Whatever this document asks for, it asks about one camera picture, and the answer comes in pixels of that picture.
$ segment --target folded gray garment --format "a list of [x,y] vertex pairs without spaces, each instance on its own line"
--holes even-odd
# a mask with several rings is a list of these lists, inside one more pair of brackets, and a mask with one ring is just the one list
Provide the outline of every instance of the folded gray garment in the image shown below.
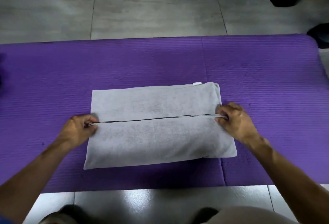
[[[214,115],[195,116],[214,114],[220,103],[213,82],[93,90],[91,112],[104,123],[89,138],[84,169],[236,156],[234,139]],[[143,119],[153,120],[109,122]]]

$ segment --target person's right hand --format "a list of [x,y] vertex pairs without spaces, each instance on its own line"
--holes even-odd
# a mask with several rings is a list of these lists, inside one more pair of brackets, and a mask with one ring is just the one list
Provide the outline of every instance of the person's right hand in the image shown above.
[[241,143],[248,144],[260,137],[251,118],[242,106],[234,102],[229,102],[227,105],[218,105],[216,114],[228,117],[228,119],[216,117],[215,121]]

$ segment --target purple yoga mat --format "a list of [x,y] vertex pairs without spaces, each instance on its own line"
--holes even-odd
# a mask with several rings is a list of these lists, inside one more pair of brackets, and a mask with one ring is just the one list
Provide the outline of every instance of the purple yoga mat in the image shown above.
[[[242,104],[275,148],[329,182],[329,83],[305,35],[10,44],[0,45],[0,58],[0,183],[49,145],[71,115],[90,112],[93,89],[199,81],[219,83],[222,100]],[[271,183],[236,145],[238,156],[221,162],[84,171],[85,143],[64,159],[45,192]]]

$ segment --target tile floor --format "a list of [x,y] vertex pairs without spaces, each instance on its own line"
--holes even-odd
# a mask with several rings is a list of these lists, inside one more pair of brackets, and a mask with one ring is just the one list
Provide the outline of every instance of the tile floor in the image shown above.
[[[0,43],[305,33],[329,22],[329,0],[0,0]],[[329,51],[321,58],[329,74]],[[24,224],[65,204],[107,223],[187,223],[201,207],[252,205],[295,220],[275,186],[42,194]]]

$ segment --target person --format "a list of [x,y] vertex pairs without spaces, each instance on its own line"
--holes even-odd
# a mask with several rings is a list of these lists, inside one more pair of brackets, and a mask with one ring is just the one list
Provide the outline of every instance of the person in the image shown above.
[[[269,141],[258,133],[240,105],[234,102],[220,105],[216,113],[227,116],[227,119],[215,118],[215,121],[258,159],[299,222],[329,223],[329,192],[275,151]],[[72,149],[95,133],[97,125],[89,124],[97,122],[92,115],[70,118],[55,141],[41,155],[0,187],[0,224],[21,224],[24,221],[57,166]],[[277,213],[253,207],[222,209],[202,222],[294,223]],[[56,219],[51,214],[42,223],[76,224],[79,221],[69,216]]]

